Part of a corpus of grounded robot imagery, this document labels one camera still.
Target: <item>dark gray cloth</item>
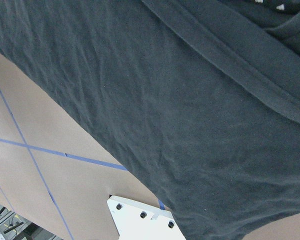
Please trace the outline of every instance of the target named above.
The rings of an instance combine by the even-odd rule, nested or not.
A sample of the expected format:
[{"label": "dark gray cloth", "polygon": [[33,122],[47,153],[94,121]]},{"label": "dark gray cloth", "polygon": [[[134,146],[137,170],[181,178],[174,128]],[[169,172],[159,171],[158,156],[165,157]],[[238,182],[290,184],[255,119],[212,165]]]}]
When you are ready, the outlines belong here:
[{"label": "dark gray cloth", "polygon": [[187,240],[239,240],[300,213],[299,19],[264,29],[217,0],[0,0],[0,52]]}]

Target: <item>black screw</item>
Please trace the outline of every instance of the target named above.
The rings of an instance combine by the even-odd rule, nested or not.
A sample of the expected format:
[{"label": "black screw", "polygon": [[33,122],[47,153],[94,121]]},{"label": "black screw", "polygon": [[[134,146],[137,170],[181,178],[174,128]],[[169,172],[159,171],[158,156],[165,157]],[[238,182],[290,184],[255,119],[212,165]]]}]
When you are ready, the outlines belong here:
[{"label": "black screw", "polygon": [[144,211],[140,214],[140,218],[144,219],[147,216],[147,213],[145,213]]},{"label": "black screw", "polygon": [[174,222],[170,221],[169,224],[168,224],[168,227],[172,229],[174,226],[175,226]]},{"label": "black screw", "polygon": [[115,208],[120,210],[120,209],[122,209],[122,205],[119,203]]}]

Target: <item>gray fabric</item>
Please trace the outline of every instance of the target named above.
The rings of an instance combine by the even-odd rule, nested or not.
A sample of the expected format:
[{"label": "gray fabric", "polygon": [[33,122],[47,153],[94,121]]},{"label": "gray fabric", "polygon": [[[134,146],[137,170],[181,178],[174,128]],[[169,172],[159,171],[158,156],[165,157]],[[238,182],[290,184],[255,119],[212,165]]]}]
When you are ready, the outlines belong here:
[{"label": "gray fabric", "polygon": [[217,0],[0,0],[0,52],[187,240],[300,213],[300,36],[276,34]]}]

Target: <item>screw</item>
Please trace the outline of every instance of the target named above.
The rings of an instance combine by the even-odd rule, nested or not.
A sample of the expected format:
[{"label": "screw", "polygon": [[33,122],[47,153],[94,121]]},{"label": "screw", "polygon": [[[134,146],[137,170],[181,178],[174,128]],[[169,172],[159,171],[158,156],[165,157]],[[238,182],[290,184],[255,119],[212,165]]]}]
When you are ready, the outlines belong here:
[{"label": "screw", "polygon": [[147,213],[145,213],[144,211],[140,214],[140,218],[144,219],[147,216]]},{"label": "screw", "polygon": [[170,221],[169,224],[168,224],[168,227],[172,229],[174,226],[175,226],[174,222]]},{"label": "screw", "polygon": [[115,208],[120,210],[120,209],[122,209],[122,205],[119,203]]}]

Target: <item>white bracket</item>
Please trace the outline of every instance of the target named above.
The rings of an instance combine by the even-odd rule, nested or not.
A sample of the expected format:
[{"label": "white bracket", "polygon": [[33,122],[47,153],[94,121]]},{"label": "white bracket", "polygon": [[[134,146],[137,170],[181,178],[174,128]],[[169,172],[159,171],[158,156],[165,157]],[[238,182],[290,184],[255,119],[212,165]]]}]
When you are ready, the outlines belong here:
[{"label": "white bracket", "polygon": [[170,211],[120,196],[107,201],[119,240],[186,240]]}]

